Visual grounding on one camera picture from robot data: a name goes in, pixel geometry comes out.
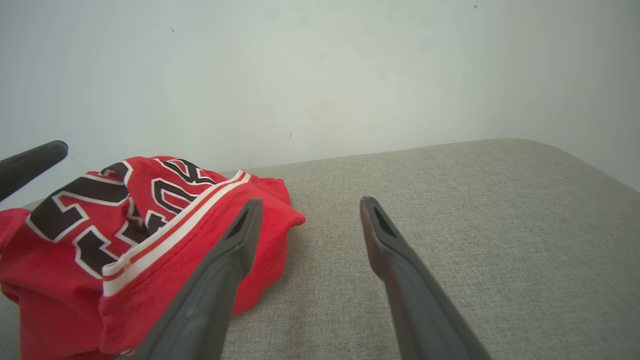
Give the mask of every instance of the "red stripe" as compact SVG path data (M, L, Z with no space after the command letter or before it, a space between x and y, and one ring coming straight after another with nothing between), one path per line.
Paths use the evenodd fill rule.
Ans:
M237 183L238 181L241 181L242 179L244 179L244 177L247 176L246 173L243 173L242 176L235 181L232 181L230 183L226 183L222 186L219 186L217 189L213 190L209 195L207 195L206 198L202 199L196 206L195 208L193 208L191 210L191 213L195 213L196 211L198 211L202 206L204 206L204 204L209 201L209 199L211 199L211 197L213 197L213 195L215 195L218 191L220 191L223 188L226 188L228 185L233 184L233 183ZM187 220L189 220L189 216L185 216L182 219L180 219L180 221L178 221L178 224L175 224L174 226L171 227L171 229L167 230L166 233L164 233L162 236L160 236L156 241L152 242L148 247L142 249L142 251L140 251L139 253L133 255L131 257L131 262L129 263L129 265L135 263L136 261L138 261L140 258L142 258L144 255L147 255L151 250L155 249L156 247L158 247L162 242L164 242L169 236L171 236L171 234L173 234L177 229L180 228L180 226L182 226L185 222L187 222ZM124 273L125 267L121 268L120 270L118 270L117 273L113 274L113 275L105 275L102 277L103 281L113 281L115 279L117 279L118 277L120 277L120 275L122 275L122 273Z

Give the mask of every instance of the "jersey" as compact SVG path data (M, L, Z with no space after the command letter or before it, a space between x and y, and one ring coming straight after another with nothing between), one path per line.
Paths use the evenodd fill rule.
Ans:
M287 232L305 221L280 179L226 179L182 159L136 157L77 178L26 219L15 212L24 222L0 257L0 283L20 307L22 358L131 354L254 198L264 215L238 314L281 277Z

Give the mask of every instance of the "fabric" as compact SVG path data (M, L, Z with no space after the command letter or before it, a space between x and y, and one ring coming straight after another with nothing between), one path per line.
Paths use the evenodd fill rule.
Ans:
M0 251L4 249L9 239L18 231L31 212L26 209L9 209L0 211Z
M251 170L307 223L224 359L399 359L358 215L376 197L494 359L640 358L640 193L528 140Z
M0 258L2 291L20 308L22 358L130 354L253 198L263 200L263 223L234 314L280 278L287 232L305 220L282 180L242 171L226 179L182 159L137 157L54 192Z

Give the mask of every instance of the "white wall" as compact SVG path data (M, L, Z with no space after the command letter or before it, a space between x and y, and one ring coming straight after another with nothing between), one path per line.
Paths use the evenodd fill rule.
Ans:
M496 137L640 189L635 0L4 0L0 42L0 158L71 151L3 208L135 155L230 170Z

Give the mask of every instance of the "couch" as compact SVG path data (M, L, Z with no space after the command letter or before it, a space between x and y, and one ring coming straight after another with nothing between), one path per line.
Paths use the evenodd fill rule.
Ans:
M224 359L399 359L360 225L378 199L495 359L640 358L640 193L539 142L483 140L246 169L307 217ZM0 301L0 359L17 359Z

